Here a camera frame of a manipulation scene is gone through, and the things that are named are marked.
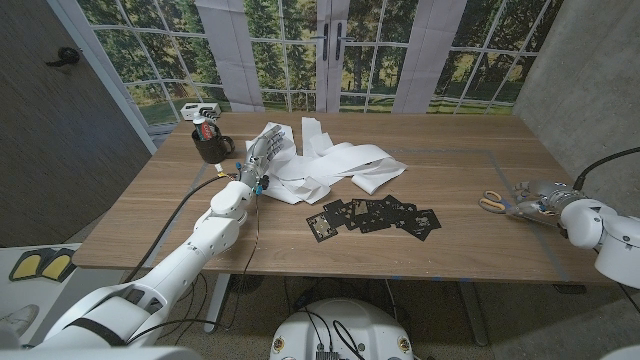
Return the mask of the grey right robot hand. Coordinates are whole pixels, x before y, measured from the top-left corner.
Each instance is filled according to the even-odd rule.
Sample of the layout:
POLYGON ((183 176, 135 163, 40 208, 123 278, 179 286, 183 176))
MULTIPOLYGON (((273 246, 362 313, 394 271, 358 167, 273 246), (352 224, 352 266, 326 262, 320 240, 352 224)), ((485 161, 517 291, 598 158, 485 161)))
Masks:
POLYGON ((515 204, 507 215, 555 227, 563 209, 571 202, 586 196, 561 182, 531 180, 517 183, 513 187, 515 204))

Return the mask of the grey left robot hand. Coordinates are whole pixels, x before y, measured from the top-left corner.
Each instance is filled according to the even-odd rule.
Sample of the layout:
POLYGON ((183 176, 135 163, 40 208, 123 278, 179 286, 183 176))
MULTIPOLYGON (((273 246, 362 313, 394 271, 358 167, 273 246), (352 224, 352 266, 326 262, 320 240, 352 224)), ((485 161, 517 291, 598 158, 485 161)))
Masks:
POLYGON ((264 134, 258 136, 247 150, 244 164, 240 167, 238 180, 252 190, 260 186, 270 161, 282 149, 284 132, 280 125, 275 125, 264 134))

